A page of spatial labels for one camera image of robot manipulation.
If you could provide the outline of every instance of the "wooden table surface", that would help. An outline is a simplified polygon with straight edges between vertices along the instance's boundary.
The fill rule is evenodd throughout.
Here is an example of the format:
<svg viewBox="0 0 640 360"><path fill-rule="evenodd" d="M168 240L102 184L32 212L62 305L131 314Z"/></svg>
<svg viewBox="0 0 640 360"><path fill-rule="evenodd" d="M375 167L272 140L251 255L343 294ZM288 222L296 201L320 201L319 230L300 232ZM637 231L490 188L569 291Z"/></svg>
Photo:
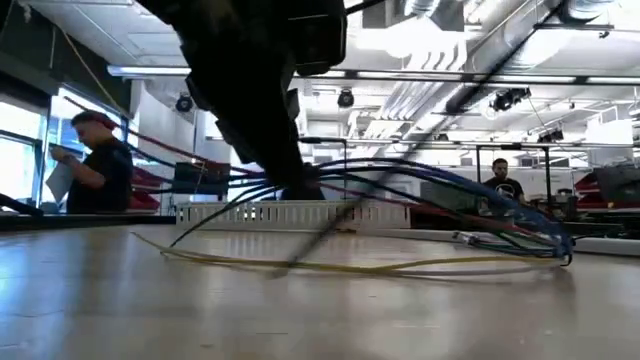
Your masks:
<svg viewBox="0 0 640 360"><path fill-rule="evenodd" d="M178 234L147 226L3 235L0 359L640 358L638 259L578 255L566 270L455 280L311 271L268 280L265 269L166 259L133 230L165 245ZM182 248L282 259L303 238L200 232ZM469 254L480 253L345 235L314 260Z"/></svg>

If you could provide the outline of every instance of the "black robot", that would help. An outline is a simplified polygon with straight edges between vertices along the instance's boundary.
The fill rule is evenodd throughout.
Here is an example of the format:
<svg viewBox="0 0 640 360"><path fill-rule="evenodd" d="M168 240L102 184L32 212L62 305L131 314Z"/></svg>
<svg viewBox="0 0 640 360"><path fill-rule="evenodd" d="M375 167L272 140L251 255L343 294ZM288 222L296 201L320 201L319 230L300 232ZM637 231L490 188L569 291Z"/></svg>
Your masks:
<svg viewBox="0 0 640 360"><path fill-rule="evenodd" d="M289 200L319 200L303 166L294 72L327 72L345 57L343 0L140 0L173 26L191 67L195 103L245 163L256 162Z"/></svg>

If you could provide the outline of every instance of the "black t-shirt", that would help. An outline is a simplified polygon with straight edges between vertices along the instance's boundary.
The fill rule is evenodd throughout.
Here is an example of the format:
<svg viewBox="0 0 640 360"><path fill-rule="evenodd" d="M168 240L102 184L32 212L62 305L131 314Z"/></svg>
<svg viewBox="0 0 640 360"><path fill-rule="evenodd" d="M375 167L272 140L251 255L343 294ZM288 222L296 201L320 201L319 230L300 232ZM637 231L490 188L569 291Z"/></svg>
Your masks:
<svg viewBox="0 0 640 360"><path fill-rule="evenodd" d="M112 139L98 145L84 164L105 177L104 186L92 189L74 180L67 198L70 214L124 212L129 207L133 161L127 147Z"/></svg>
<svg viewBox="0 0 640 360"><path fill-rule="evenodd" d="M492 188L498 194L516 201L520 198L520 195L524 194L520 183L509 178L498 179L497 177L494 177L490 180L485 181L484 185Z"/></svg>

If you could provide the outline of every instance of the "yellow cable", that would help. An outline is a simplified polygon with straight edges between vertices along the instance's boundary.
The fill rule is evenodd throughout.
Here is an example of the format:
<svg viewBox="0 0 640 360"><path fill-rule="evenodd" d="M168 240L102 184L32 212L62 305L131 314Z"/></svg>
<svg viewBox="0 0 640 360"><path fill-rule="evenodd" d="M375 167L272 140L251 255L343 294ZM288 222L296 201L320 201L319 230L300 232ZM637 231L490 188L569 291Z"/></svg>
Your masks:
<svg viewBox="0 0 640 360"><path fill-rule="evenodd" d="M85 68L85 70L87 70L87 72L89 73L89 75L91 76L91 78L93 78L93 81L96 82L96 85L98 85L98 87L100 88L100 90L102 90L102 92L104 93L104 95L107 97L107 99L111 102L111 105L118 110L122 115L127 116L129 119L131 119L131 116L129 114L128 111L124 110L119 104L118 102L111 96L111 94L109 93L109 91L107 91L107 89L102 85L102 82L100 81L100 79L98 79L98 77L96 76L96 74L93 72L93 70L91 70L91 67L89 67L89 65L87 64L86 61L84 61L84 58L82 57L82 55L80 55L80 52L78 51L78 48L76 47L76 45L73 43L73 40L71 40L71 38L69 37L69 35L67 35L66 32L61 31L62 35L64 36L64 38L67 40L67 42L69 43L69 46L71 47L71 50L76 54L76 57L78 58L78 60L80 60L80 63L82 63L82 66Z"/></svg>
<svg viewBox="0 0 640 360"><path fill-rule="evenodd" d="M112 106L115 107L116 110L118 110L121 114L128 116L129 112L124 110L118 104L118 102L111 96L109 91L107 91L107 89L102 85L102 82L91 70L89 65L84 61L84 58L78 51L77 47L75 46L75 44L73 43L69 35L67 35L67 33L64 31L62 31L62 35L69 43L71 50L78 57L78 60L82 63L83 67L87 70L87 72L96 82L100 90L102 90L104 95L112 103ZM229 258L229 257L222 257L222 256L213 256L213 255L207 255L207 254L186 251L186 250L177 250L177 249L172 249L172 248L158 245L150 240L143 238L137 233L134 233L134 235L138 237L140 240L160 250L160 252L163 254L170 254L176 257L180 257L183 259L187 259L187 260L199 262L199 263L238 264L238 265L248 265L248 266L268 266L268 267L277 267L277 268L278 267L282 268L289 265L287 262L284 262L284 261L247 260L247 259ZM336 264L317 264L317 263L298 263L296 264L296 267L302 268L302 269L319 270L319 271L396 275L397 274L396 270L405 269L409 267L437 265L437 264L478 263L478 262L524 262L529 264L552 264L554 260L513 257L513 256L484 256L484 257L462 257L462 258L452 258L452 259L421 260L421 261L414 261L414 262L409 262L404 264L395 264L395 265L387 265L387 266L371 267L371 268L359 267L359 266L336 265Z"/></svg>
<svg viewBox="0 0 640 360"><path fill-rule="evenodd" d="M148 240L138 233L133 233L141 241L151 245L158 249L163 254L173 255L182 259L190 260L197 263L206 264L230 264L230 265L245 265L245 266L260 266L260 267L274 267L283 268L289 264L285 261L274 260L249 260L240 258L220 257L214 255L208 255L193 251L179 250L168 248L159 245L151 240ZM398 269L404 269L416 266L436 265L436 264L460 264L460 263L479 263L479 262L522 262L536 265L549 265L553 264L555 260L550 259L537 259L537 258L525 258L515 256L480 256L480 257L462 257L451 259L435 259L435 260L422 260L414 261L403 264L394 264L381 267L361 267L361 266L348 266L337 264L322 264L322 263L298 263L296 268L316 270L316 271L331 271L331 272L343 272L352 274L369 274L369 275L387 275L397 276L400 274Z"/></svg>

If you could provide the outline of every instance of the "cable connector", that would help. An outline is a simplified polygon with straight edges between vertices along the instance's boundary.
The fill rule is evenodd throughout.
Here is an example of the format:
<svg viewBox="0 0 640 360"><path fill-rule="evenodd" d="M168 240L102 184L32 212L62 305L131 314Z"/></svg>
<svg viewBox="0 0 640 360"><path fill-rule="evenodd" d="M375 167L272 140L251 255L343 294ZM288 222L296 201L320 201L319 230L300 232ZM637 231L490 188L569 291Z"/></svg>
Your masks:
<svg viewBox="0 0 640 360"><path fill-rule="evenodd" d="M478 240L480 240L476 235L471 234L471 233L467 233L467 232L462 232L462 231L454 232L453 233L453 239L461 241L461 242L465 243L466 245L473 245Z"/></svg>

